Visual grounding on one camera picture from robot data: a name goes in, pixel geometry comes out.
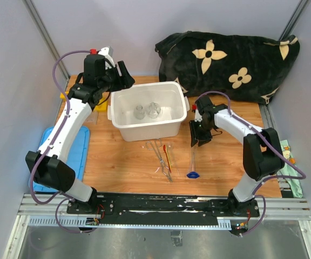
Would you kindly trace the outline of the small glass beaker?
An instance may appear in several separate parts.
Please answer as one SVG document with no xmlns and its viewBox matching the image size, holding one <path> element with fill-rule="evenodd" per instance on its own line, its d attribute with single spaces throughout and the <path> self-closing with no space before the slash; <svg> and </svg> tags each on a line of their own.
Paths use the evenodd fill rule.
<svg viewBox="0 0 311 259">
<path fill-rule="evenodd" d="M 145 110 L 142 105 L 137 105 L 133 112 L 134 116 L 138 120 L 142 120 L 145 117 Z"/>
</svg>

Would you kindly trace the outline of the glass petri dish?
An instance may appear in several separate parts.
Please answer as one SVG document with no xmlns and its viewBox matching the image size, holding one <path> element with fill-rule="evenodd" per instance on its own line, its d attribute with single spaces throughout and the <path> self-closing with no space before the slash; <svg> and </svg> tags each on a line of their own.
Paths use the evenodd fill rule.
<svg viewBox="0 0 311 259">
<path fill-rule="evenodd" d="M 155 119 L 161 113 L 161 107 L 159 104 L 151 102 L 147 108 L 147 115 L 151 119 Z"/>
</svg>

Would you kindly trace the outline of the white plastic bin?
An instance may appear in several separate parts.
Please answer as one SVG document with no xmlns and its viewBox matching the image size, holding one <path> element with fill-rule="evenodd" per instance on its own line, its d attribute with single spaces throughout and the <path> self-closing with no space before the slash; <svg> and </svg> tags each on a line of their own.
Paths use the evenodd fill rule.
<svg viewBox="0 0 311 259">
<path fill-rule="evenodd" d="M 113 92 L 107 117 L 127 141 L 174 137 L 190 106 L 174 81 L 133 85 Z"/>
</svg>

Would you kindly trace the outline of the graduated cylinder blue base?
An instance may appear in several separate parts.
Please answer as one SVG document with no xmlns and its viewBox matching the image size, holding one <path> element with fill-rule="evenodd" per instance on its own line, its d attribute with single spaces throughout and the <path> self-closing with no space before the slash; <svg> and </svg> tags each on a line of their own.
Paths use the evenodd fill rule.
<svg viewBox="0 0 311 259">
<path fill-rule="evenodd" d="M 191 148 L 190 166 L 189 166 L 189 169 L 188 169 L 188 173 L 186 174 L 186 176 L 189 179 L 197 179 L 197 178 L 200 177 L 200 175 L 197 173 L 197 170 L 196 170 L 195 155 L 196 155 L 196 147 L 194 146 L 194 147 Z"/>
</svg>

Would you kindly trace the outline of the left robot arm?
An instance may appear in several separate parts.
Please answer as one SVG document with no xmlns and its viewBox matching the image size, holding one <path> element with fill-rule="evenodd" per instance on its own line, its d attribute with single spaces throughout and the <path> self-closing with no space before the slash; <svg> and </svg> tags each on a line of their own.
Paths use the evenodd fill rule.
<svg viewBox="0 0 311 259">
<path fill-rule="evenodd" d="M 99 206 L 97 191 L 76 178 L 75 171 L 66 163 L 67 157 L 83 122 L 99 104 L 103 93 L 128 89 L 135 80 L 123 61 L 114 64 L 101 51 L 90 50 L 86 54 L 84 71 L 69 92 L 63 93 L 66 104 L 49 138 L 38 151 L 29 151 L 25 161 L 31 183 L 55 189 L 78 211 L 91 214 Z"/>
</svg>

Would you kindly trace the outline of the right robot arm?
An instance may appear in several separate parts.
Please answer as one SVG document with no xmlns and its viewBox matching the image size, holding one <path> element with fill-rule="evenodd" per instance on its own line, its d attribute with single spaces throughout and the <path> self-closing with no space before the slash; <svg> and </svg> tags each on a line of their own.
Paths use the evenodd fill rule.
<svg viewBox="0 0 311 259">
<path fill-rule="evenodd" d="M 273 128 L 263 129 L 236 115 L 225 104 L 215 105 L 208 96 L 195 101 L 195 117 L 190 121 L 191 146 L 203 146 L 212 139 L 212 130 L 222 129 L 243 146 L 242 162 L 245 173 L 229 191 L 227 209 L 239 216 L 254 200 L 261 181 L 275 175 L 285 165 L 278 133 Z"/>
</svg>

